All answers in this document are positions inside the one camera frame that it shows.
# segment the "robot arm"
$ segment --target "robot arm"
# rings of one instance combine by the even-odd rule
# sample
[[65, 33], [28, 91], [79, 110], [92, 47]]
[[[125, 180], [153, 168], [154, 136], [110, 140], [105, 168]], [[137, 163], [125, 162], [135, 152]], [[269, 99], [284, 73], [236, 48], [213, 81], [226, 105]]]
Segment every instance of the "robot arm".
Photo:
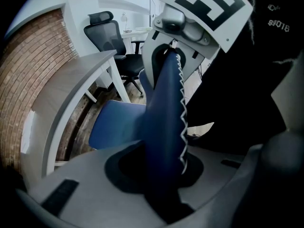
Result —
[[228, 52], [253, 8], [247, 0], [162, 0], [163, 13], [143, 46], [145, 72], [154, 88], [162, 68], [160, 54], [177, 41], [184, 80], [204, 58], [211, 59], [221, 47]]

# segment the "lamp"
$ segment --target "lamp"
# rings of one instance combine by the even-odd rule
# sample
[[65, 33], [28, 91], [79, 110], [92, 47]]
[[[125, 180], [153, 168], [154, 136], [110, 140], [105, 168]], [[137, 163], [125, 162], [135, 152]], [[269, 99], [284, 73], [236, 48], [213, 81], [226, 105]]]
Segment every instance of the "lamp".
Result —
[[121, 21], [122, 22], [125, 22], [125, 27], [124, 27], [124, 33], [130, 33], [132, 32], [130, 30], [130, 28], [127, 28], [127, 23], [128, 23], [128, 17], [127, 17], [127, 14], [125, 12], [123, 12], [122, 16], [121, 16]]

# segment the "black slot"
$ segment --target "black slot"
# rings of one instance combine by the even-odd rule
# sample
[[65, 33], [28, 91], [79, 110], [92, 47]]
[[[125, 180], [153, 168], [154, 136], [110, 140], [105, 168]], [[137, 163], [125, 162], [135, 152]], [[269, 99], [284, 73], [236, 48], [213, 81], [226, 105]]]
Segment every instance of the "black slot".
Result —
[[226, 166], [230, 166], [230, 167], [233, 167], [233, 168], [237, 168], [237, 169], [241, 165], [241, 163], [236, 162], [236, 161], [231, 161], [231, 160], [222, 160], [221, 164], [226, 165]]
[[153, 37], [152, 37], [152, 40], [155, 40], [157, 38], [157, 36], [158, 36], [159, 33], [160, 33], [159, 31], [156, 31], [154, 33]]
[[78, 184], [79, 182], [75, 180], [64, 180], [41, 206], [51, 214], [58, 216], [62, 208], [72, 196]]
[[197, 51], [195, 51], [194, 53], [193, 53], [193, 56], [192, 56], [192, 58], [194, 58], [194, 59], [196, 59], [196, 57], [198, 56], [198, 52]]

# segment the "white desk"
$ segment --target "white desk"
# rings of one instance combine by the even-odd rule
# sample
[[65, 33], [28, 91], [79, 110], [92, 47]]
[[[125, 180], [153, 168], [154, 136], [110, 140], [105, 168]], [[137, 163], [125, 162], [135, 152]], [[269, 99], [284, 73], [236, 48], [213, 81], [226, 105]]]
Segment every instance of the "white desk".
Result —
[[21, 153], [21, 170], [28, 187], [54, 171], [65, 126], [90, 85], [108, 71], [124, 102], [130, 102], [113, 56], [116, 50], [75, 58], [61, 67], [36, 98], [28, 150]]
[[124, 44], [125, 44], [125, 48], [127, 50], [127, 54], [134, 54], [133, 47], [131, 44], [131, 38], [137, 37], [140, 35], [144, 35], [144, 34], [148, 34], [149, 32], [150, 32], [149, 30], [134, 30], [130, 33], [121, 34]]

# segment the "black mesh chair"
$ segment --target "black mesh chair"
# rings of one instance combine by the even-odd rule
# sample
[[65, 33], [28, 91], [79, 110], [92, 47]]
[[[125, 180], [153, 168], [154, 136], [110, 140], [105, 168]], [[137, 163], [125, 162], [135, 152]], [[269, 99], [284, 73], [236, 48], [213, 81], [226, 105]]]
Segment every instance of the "black mesh chair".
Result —
[[109, 11], [104, 11], [95, 14], [89, 14], [90, 25], [84, 28], [86, 36], [93, 42], [99, 51], [117, 50], [114, 56], [115, 63], [122, 79], [126, 80], [124, 85], [132, 82], [135, 87], [143, 92], [135, 82], [138, 75], [143, 70], [142, 56], [138, 54], [139, 46], [144, 43], [144, 40], [132, 41], [136, 44], [135, 54], [127, 54], [123, 39], [119, 32], [117, 21], [112, 20], [113, 14]]

